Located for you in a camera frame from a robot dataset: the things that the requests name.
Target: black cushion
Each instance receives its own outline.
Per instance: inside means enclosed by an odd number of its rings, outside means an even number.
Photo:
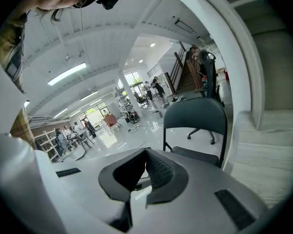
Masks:
[[[179,146],[175,146],[171,150],[171,152],[175,154],[179,154],[181,156],[188,157],[188,158],[197,159],[214,166],[217,166],[219,162],[219,158],[216,155],[204,154],[204,153],[196,152],[190,149],[182,148]]]

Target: trash bin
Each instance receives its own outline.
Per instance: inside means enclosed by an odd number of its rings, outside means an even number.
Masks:
[[[157,120],[163,118],[162,113],[161,113],[160,111],[158,111],[158,110],[155,111],[155,112],[153,112],[153,113],[152,113],[152,116],[153,116],[154,119],[157,119]]]

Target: ceiling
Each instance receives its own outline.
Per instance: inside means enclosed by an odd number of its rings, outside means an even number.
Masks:
[[[195,32],[189,34],[174,25],[176,18]],[[61,21],[54,24],[49,14],[41,17],[31,11],[23,57],[23,86],[30,100],[27,113],[30,117],[51,117],[68,107],[63,117],[69,116],[110,93],[124,68],[147,66],[161,42],[198,43],[196,38],[207,34],[179,0],[120,0],[109,11],[93,3],[83,9],[66,9]],[[156,48],[150,48],[152,42]],[[47,84],[83,62],[86,68],[53,86]],[[95,96],[80,101],[95,91]]]

